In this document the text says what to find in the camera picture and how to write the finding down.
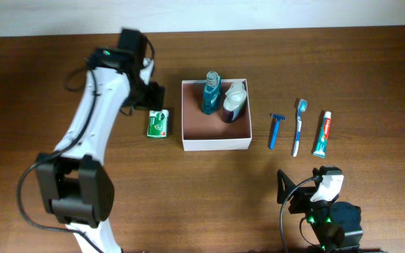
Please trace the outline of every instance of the toothbrush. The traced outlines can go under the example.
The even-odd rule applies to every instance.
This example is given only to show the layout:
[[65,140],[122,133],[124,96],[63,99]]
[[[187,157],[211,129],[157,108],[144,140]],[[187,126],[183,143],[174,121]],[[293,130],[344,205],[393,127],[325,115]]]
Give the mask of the toothbrush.
[[293,157],[298,154],[298,148],[300,147],[300,135],[301,135],[301,112],[305,112],[307,109],[307,101],[304,99],[300,100],[298,104],[298,117],[296,126],[296,137],[295,137],[295,147],[293,147]]

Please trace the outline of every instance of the cardboard box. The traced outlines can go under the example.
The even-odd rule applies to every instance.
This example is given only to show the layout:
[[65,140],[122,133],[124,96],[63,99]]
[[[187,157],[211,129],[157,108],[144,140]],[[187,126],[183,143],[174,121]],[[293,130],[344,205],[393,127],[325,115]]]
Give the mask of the cardboard box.
[[234,82],[242,82],[248,92],[246,79],[221,81],[221,105],[218,111],[206,115],[202,110],[205,80],[182,81],[182,143],[185,151],[246,150],[252,140],[250,96],[241,114],[233,123],[221,120],[226,91]]

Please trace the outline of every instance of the brown table surface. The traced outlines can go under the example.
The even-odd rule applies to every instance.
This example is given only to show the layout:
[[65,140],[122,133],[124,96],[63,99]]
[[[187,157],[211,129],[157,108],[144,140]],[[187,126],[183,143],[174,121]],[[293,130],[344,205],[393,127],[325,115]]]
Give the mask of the brown table surface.
[[[148,34],[154,79],[172,108],[168,139],[146,138],[147,112],[120,115],[105,169],[115,184],[110,222],[125,251],[279,251],[278,169],[298,183],[314,167],[345,175],[341,201],[362,209],[365,248],[405,252],[405,27]],[[78,252],[70,234],[33,228],[15,205],[15,186],[40,151],[51,152],[77,109],[80,93],[63,89],[95,46],[117,34],[0,38],[0,252]],[[247,78],[252,118],[249,150],[184,152],[181,80]],[[79,85],[84,75],[72,83]],[[291,156],[295,101],[305,98],[302,137]],[[331,110],[327,158],[311,154],[322,110]],[[268,149],[270,113],[288,117]],[[45,214],[34,176],[23,200],[36,221]],[[290,247],[307,246],[285,215]],[[316,242],[308,224],[303,232]]]

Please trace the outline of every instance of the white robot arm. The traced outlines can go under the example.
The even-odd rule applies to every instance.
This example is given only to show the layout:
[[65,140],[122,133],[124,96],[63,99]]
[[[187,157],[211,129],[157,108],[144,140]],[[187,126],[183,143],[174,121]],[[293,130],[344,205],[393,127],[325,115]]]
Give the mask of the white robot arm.
[[[97,48],[87,62],[87,79],[81,103],[53,154],[41,153],[21,176],[18,208],[25,220],[49,231],[74,233],[83,252],[120,253],[109,222],[115,189],[104,171],[105,148],[115,118],[124,105],[162,108],[164,89],[150,82],[154,60],[144,58],[148,39],[136,30],[122,30],[117,48]],[[47,213],[65,228],[35,223],[21,201],[26,176],[36,170]],[[68,178],[77,171],[78,178]]]

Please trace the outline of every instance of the blue razor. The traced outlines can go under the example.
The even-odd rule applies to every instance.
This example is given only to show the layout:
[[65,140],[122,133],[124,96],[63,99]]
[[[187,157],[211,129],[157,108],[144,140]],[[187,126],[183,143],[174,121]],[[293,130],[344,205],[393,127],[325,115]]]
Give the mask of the blue razor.
[[297,117],[297,126],[296,126],[296,137],[295,137],[295,146],[293,147],[293,157],[296,157],[298,154],[298,148],[300,147],[300,135],[301,135],[301,112],[305,112],[307,109],[307,101],[304,99],[300,100],[298,104],[298,117]]
[[274,124],[274,130],[273,130],[273,136],[271,137],[271,141],[270,141],[270,149],[274,149],[274,144],[276,143],[276,138],[278,137],[278,132],[279,132],[279,122],[281,120],[285,120],[284,116],[280,116],[277,114],[271,114],[271,117],[273,119],[276,119],[276,123]]

